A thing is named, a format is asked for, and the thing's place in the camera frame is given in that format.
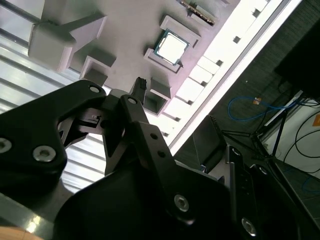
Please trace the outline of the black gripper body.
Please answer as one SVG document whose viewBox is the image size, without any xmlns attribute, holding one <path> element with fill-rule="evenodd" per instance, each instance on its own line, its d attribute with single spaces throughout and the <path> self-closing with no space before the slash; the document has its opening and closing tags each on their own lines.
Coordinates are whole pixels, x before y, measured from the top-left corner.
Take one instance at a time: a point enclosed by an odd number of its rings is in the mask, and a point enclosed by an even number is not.
<svg viewBox="0 0 320 240">
<path fill-rule="evenodd" d="M 59 211 L 56 240 L 235 240 L 230 194 L 212 177 L 178 166 L 192 225 L 172 217 L 148 170 L 132 162 L 68 199 Z"/>
</svg>

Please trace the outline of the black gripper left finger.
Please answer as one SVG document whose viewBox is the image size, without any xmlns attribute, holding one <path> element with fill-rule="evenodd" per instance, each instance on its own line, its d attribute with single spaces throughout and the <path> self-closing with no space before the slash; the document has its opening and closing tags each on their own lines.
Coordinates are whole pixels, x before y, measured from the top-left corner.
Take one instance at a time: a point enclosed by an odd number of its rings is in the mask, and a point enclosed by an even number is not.
<svg viewBox="0 0 320 240">
<path fill-rule="evenodd" d="M 192 225 L 195 216 L 183 196 L 178 166 L 143 110 L 146 88 L 146 81 L 137 78 L 131 94 L 106 94 L 95 83 L 80 80 L 2 114 L 1 191 L 18 197 L 24 191 L 51 191 L 66 167 L 66 148 L 94 133 L 103 137 L 105 177 L 140 163 L 168 213 Z"/>
</svg>

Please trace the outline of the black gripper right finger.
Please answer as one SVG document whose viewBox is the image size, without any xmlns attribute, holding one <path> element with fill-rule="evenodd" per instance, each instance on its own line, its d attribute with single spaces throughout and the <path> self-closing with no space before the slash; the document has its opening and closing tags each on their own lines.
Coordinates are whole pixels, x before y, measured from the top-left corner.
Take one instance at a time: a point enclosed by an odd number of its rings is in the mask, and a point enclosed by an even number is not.
<svg viewBox="0 0 320 240">
<path fill-rule="evenodd" d="M 229 190 L 231 220 L 241 240 L 296 238 L 296 219 L 276 179 L 263 166 L 246 166 L 212 115 L 204 118 L 192 139 L 201 170 Z"/>
</svg>

